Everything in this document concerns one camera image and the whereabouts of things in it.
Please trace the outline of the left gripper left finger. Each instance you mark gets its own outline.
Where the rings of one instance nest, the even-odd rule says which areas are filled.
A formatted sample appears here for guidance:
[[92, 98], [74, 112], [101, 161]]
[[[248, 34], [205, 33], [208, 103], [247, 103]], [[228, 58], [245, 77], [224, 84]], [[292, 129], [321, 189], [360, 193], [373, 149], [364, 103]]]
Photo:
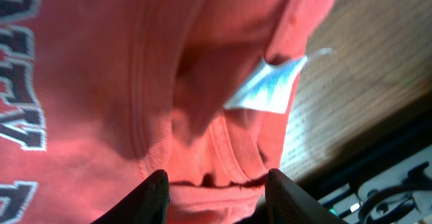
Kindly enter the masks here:
[[166, 224], [169, 202], [168, 176], [159, 169], [92, 224]]

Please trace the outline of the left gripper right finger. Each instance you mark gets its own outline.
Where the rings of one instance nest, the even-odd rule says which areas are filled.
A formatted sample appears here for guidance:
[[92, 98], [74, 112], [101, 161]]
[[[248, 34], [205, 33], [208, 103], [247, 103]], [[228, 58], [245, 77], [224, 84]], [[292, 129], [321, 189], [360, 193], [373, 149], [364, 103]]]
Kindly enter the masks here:
[[265, 198], [271, 224], [346, 224], [279, 169], [270, 169]]

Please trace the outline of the red t-shirt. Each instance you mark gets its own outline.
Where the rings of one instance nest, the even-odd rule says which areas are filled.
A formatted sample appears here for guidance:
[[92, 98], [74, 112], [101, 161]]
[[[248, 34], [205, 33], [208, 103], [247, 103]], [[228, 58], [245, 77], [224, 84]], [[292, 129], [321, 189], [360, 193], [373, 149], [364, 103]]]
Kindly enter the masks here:
[[1, 222], [92, 223], [162, 169], [166, 223], [253, 215], [335, 0], [1, 0]]

